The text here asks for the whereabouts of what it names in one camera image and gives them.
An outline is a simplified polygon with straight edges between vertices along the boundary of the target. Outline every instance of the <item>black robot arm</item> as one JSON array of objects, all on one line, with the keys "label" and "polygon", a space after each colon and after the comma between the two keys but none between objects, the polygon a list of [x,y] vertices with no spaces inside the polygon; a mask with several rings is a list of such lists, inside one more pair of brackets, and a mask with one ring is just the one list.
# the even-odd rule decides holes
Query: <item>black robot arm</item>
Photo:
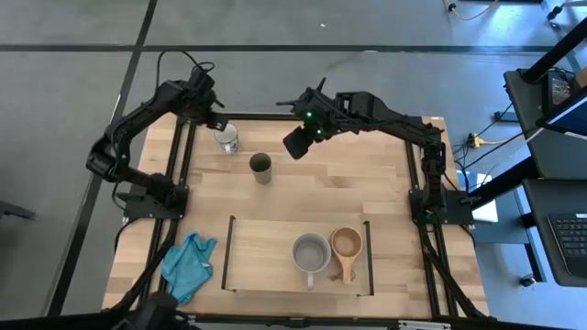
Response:
[{"label": "black robot arm", "polygon": [[292,105],[291,112],[304,121],[304,126],[283,139],[292,157],[300,159],[314,142],[337,134],[382,131],[422,148],[422,172],[426,177],[424,211],[436,215],[444,212],[445,191],[441,180],[446,170],[446,148],[440,139],[442,130],[394,112],[371,93],[337,93],[330,99],[321,92],[325,80],[316,89],[308,87],[297,100],[277,104]]},{"label": "black robot arm", "polygon": [[120,194],[129,199],[149,200],[163,210],[183,207],[185,187],[178,187],[161,173],[147,174],[128,166],[132,139],[167,113],[174,113],[208,128],[224,130],[227,119],[214,111],[212,104],[224,107],[216,99],[214,80],[208,70],[197,65],[186,81],[166,81],[148,102],[110,124],[97,140],[86,161],[86,168],[108,182],[130,182],[145,189],[142,196]]}]

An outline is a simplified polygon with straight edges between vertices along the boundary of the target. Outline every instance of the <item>gray floor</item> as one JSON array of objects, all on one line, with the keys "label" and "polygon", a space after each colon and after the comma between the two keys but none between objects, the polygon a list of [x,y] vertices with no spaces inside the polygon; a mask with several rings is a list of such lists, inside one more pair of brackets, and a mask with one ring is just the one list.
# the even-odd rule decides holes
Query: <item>gray floor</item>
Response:
[{"label": "gray floor", "polygon": [[[0,45],[134,45],[148,1],[6,0],[0,3]],[[464,16],[485,3],[459,2]],[[461,22],[442,1],[159,0],[148,45],[418,45],[548,46],[558,37],[540,5],[498,5]],[[584,17],[573,9],[557,17],[563,31]],[[130,59],[129,52],[0,52],[0,200],[33,209],[33,221],[0,222],[0,319],[43,313],[89,172],[89,148],[108,124]],[[392,109],[416,116],[444,116],[450,142],[491,122],[509,105],[503,73],[530,66],[539,53],[199,52],[214,61],[219,99],[227,111],[285,112],[276,101],[295,98],[328,78],[327,94],[365,90]],[[143,52],[125,112],[151,97],[157,53]],[[582,50],[577,58],[583,62]],[[559,66],[569,68],[564,60]],[[162,79],[184,79],[190,62],[163,60]],[[486,139],[509,138],[517,125],[496,125]],[[493,174],[521,160],[516,140],[473,169]],[[142,140],[133,143],[136,163]],[[474,160],[483,150],[474,150]],[[103,184],[63,311],[99,310],[121,213]],[[538,325],[582,327],[576,309],[585,290],[547,283],[514,285],[529,271],[522,247],[479,246],[478,261],[492,315]],[[204,325],[204,329],[224,328]]]}]

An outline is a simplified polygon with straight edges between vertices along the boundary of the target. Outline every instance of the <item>tan wooden bowl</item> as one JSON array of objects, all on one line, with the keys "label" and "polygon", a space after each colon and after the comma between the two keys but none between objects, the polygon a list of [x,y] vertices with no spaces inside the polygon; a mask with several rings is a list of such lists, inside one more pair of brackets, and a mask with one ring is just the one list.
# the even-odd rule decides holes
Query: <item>tan wooden bowl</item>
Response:
[{"label": "tan wooden bowl", "polygon": [[363,238],[351,227],[341,227],[330,236],[330,246],[342,267],[342,282],[350,284],[352,265],[363,249]]}]

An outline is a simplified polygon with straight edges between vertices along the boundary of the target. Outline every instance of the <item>mug handle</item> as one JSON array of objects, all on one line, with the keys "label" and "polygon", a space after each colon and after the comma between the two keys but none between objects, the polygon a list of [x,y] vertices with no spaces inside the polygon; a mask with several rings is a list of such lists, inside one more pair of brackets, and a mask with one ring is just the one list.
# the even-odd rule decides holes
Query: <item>mug handle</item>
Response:
[{"label": "mug handle", "polygon": [[308,272],[308,290],[311,291],[314,289],[314,273]]}]

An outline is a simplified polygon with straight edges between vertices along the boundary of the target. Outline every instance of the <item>blue cloth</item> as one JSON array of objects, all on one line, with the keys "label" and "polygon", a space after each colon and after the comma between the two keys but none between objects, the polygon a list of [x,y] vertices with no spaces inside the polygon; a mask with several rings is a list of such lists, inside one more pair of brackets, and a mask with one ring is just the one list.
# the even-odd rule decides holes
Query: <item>blue cloth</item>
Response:
[{"label": "blue cloth", "polygon": [[214,238],[202,242],[193,232],[185,237],[183,246],[172,247],[165,255],[161,274],[169,282],[170,294],[178,303],[190,302],[194,292],[212,278],[209,259],[215,246]]}]

